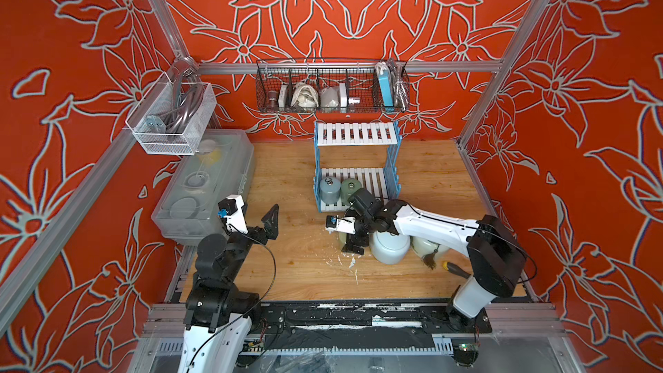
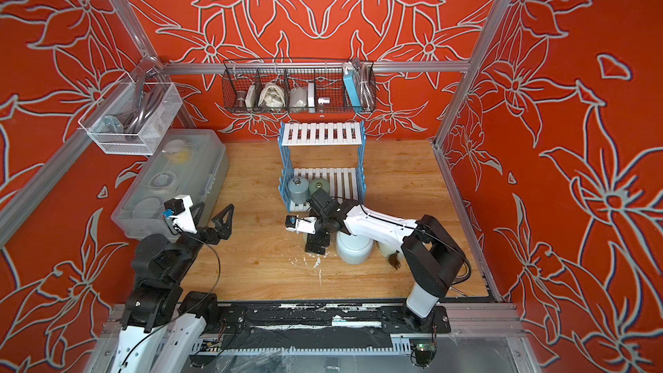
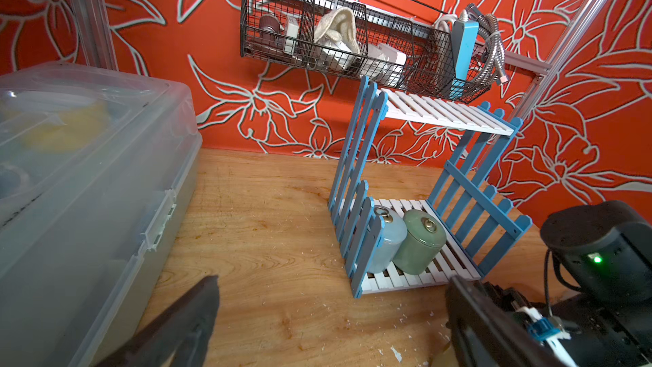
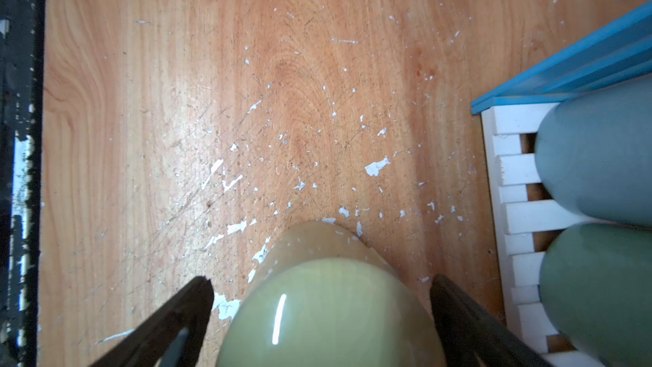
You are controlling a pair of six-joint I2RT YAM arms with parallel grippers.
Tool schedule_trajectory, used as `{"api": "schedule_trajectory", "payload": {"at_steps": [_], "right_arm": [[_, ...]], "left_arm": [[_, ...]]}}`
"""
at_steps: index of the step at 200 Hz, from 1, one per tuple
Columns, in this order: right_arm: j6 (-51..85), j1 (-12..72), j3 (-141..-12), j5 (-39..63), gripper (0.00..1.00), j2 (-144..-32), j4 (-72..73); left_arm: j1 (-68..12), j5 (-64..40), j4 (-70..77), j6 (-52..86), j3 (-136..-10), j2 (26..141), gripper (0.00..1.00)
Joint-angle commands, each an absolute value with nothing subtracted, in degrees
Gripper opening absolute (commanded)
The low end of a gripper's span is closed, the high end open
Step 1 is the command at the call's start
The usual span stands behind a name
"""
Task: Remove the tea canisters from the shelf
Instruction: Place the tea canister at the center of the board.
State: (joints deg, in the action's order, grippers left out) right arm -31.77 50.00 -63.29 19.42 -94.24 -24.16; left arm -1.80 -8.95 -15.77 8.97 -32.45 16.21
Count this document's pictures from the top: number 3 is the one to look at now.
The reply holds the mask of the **blue white slatted shelf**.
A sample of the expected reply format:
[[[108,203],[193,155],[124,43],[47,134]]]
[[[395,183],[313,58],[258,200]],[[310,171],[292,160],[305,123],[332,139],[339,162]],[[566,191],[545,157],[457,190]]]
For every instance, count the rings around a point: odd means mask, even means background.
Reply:
[[[458,130],[461,137],[421,198],[407,193],[375,198],[363,171],[382,122],[431,124]],[[458,276],[482,280],[531,229],[530,217],[514,214],[514,205],[487,183],[490,172],[521,131],[523,121],[506,119],[489,103],[471,106],[360,83],[341,157],[331,186],[328,209],[345,263],[353,297],[445,285]],[[447,242],[420,275],[407,275],[392,262],[382,273],[368,273],[383,243],[385,222],[376,206],[389,207],[403,219],[417,209],[438,219]]]

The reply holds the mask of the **small blue tea canister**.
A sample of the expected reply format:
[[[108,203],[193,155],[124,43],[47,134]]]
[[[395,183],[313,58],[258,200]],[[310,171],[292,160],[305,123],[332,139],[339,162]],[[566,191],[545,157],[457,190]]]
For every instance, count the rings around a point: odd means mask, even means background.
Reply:
[[[398,213],[389,207],[376,206],[375,214],[385,222],[383,243],[373,254],[368,273],[378,274],[387,269],[407,237],[408,229]]]

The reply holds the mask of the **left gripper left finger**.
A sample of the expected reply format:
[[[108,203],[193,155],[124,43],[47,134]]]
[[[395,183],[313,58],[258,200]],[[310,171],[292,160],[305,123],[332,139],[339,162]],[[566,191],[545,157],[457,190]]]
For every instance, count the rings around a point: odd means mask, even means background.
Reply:
[[[218,277],[209,275],[99,366],[202,366],[220,304]]]

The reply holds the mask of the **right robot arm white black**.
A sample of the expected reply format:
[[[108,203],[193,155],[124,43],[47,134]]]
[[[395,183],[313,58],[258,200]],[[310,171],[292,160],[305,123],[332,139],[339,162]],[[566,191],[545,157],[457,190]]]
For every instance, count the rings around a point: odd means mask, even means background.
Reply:
[[[611,200],[548,216],[540,236],[576,295],[552,307],[572,325],[562,346],[579,366],[651,363],[651,225]]]

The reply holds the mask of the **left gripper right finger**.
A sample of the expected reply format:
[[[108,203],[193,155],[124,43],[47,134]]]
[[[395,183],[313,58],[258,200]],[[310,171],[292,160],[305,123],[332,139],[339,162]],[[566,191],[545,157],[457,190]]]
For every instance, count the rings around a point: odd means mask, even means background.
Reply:
[[[562,366],[468,281],[454,276],[446,290],[448,327],[459,366]]]

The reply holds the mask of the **small green tea canister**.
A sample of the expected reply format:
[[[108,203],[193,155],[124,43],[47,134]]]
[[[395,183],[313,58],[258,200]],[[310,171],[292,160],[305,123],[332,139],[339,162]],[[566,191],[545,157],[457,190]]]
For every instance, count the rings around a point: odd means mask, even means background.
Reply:
[[[438,219],[417,209],[405,212],[403,221],[407,236],[393,263],[407,275],[420,275],[446,245],[446,231]]]

